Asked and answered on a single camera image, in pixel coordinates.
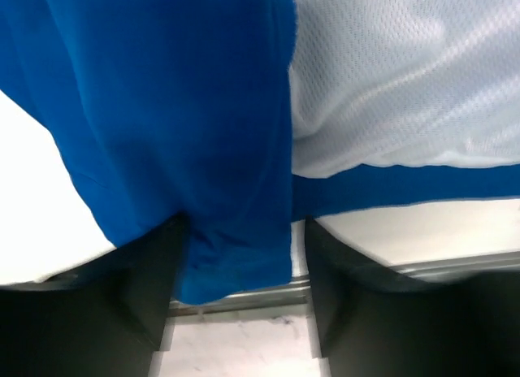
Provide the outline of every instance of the white mesh fabric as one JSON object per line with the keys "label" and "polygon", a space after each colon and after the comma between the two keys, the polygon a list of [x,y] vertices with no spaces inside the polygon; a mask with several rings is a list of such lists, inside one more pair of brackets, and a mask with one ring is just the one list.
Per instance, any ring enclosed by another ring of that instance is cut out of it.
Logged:
{"label": "white mesh fabric", "polygon": [[296,0],[293,172],[520,163],[520,0]]}

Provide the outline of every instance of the metal rail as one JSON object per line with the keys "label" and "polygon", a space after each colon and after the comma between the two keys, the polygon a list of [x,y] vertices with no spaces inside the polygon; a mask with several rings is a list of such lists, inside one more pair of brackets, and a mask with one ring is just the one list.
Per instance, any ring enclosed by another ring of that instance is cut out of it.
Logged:
{"label": "metal rail", "polygon": [[[504,270],[520,267],[520,251],[470,258],[446,259],[395,266],[394,270],[429,281],[442,281],[476,271]],[[170,316],[176,323],[205,321],[236,321],[242,319],[273,319],[286,314],[305,314],[310,289],[306,275],[290,284],[255,292],[242,292],[202,306],[173,301]]]}

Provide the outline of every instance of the mesh material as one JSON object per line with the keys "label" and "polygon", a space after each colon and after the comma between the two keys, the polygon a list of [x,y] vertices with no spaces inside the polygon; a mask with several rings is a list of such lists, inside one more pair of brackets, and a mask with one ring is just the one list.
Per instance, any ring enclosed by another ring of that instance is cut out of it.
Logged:
{"label": "mesh material", "polygon": [[520,0],[296,0],[293,172],[520,163]]}

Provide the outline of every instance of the metal frame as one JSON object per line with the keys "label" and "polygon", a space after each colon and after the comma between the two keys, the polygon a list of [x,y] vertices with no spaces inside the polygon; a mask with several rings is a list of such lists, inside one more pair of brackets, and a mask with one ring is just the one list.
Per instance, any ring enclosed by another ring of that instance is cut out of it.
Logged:
{"label": "metal frame", "polygon": [[[432,282],[470,275],[475,271],[520,267],[520,251],[495,253],[468,258],[417,262],[394,266],[395,271]],[[305,315],[310,290],[307,275],[290,284],[255,292],[242,292],[202,306],[170,304],[175,323],[233,322],[250,319],[275,319],[285,315]]]}

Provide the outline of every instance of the blue fabric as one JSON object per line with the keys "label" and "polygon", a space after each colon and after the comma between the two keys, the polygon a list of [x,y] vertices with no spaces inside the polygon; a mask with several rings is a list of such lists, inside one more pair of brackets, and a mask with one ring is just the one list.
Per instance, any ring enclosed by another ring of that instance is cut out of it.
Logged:
{"label": "blue fabric", "polygon": [[520,196],[520,166],[372,167],[361,165],[327,179],[293,177],[294,220],[381,206]]}
{"label": "blue fabric", "polygon": [[0,0],[0,89],[115,245],[188,214],[200,304],[290,280],[295,27],[293,0]]}

